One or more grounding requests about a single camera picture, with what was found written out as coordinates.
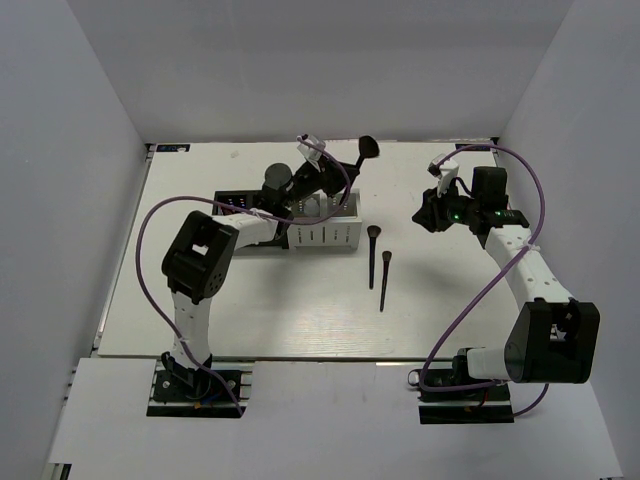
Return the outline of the clear plastic bottle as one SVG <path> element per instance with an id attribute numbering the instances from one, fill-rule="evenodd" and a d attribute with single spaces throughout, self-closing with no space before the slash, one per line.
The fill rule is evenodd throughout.
<path id="1" fill-rule="evenodd" d="M 308 198 L 304 202 L 303 212 L 307 217 L 319 217 L 321 208 L 319 201 L 315 198 Z"/>

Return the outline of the black makeup brush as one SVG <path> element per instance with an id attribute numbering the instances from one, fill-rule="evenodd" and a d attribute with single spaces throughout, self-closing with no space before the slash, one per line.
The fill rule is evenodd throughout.
<path id="1" fill-rule="evenodd" d="M 392 259 L 392 252 L 389 250 L 385 250 L 382 252 L 382 261 L 383 261 L 383 275 L 382 275 L 382 283 L 381 283 L 381 292 L 380 292 L 380 302 L 379 302 L 379 311 L 383 312 L 385 308 L 386 301 L 386 293 L 388 288 L 388 278 L 389 278 L 389 270 L 390 263 Z"/>
<path id="2" fill-rule="evenodd" d="M 368 286 L 372 290 L 375 282 L 376 243 L 382 229 L 378 225 L 369 225 L 366 231 L 369 238 Z"/>

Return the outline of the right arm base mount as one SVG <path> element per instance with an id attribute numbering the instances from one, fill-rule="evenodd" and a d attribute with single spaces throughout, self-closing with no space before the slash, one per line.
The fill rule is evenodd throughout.
<path id="1" fill-rule="evenodd" d="M 419 370 L 408 374 L 410 388 L 419 392 L 421 425 L 507 424 L 514 422 L 509 388 L 506 385 L 461 392 L 426 392 L 418 385 Z"/>

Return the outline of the large powder brush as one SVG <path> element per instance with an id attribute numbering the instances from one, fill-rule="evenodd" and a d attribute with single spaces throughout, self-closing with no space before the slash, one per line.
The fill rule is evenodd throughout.
<path id="1" fill-rule="evenodd" d="M 364 162 L 380 156 L 378 142 L 370 135 L 363 135 L 358 139 L 358 158 L 354 164 L 340 162 L 337 177 L 340 183 L 340 190 L 351 189 L 356 178 L 360 174 Z"/>

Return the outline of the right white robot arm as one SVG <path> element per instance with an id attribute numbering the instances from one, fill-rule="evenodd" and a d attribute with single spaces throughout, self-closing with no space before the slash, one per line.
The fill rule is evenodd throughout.
<path id="1" fill-rule="evenodd" d="M 453 390 L 472 399 L 488 382 L 582 384 L 589 379 L 600 313 L 577 300 L 552 273 L 534 245 L 526 217 L 508 207 L 507 173 L 477 167 L 472 185 L 458 188 L 454 162 L 429 169 L 438 184 L 423 194 L 413 221 L 427 231 L 464 225 L 496 262 L 519 309 L 501 348 L 469 347 L 457 356 Z"/>

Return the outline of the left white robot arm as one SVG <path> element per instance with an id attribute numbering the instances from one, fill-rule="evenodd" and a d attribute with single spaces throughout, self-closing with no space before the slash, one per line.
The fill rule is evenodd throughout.
<path id="1" fill-rule="evenodd" d="M 226 280 L 234 253 L 285 236 L 295 204 L 318 191 L 329 197 L 343 192 L 353 185 L 363 163 L 363 155 L 349 164 L 322 154 L 295 172 L 283 163 L 272 164 L 247 211 L 189 213 L 161 265 L 174 305 L 174 343 L 162 363 L 188 398 L 202 398 L 211 387 L 211 300 Z"/>

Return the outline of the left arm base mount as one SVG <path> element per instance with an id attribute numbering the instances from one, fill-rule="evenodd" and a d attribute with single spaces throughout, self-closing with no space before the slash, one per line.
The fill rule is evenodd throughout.
<path id="1" fill-rule="evenodd" d="M 190 389 L 156 362 L 146 409 L 147 417 L 240 419 L 249 402 L 253 362 L 214 362 L 212 368 L 234 394 L 239 412 L 222 382 L 205 376 L 204 385 Z"/>

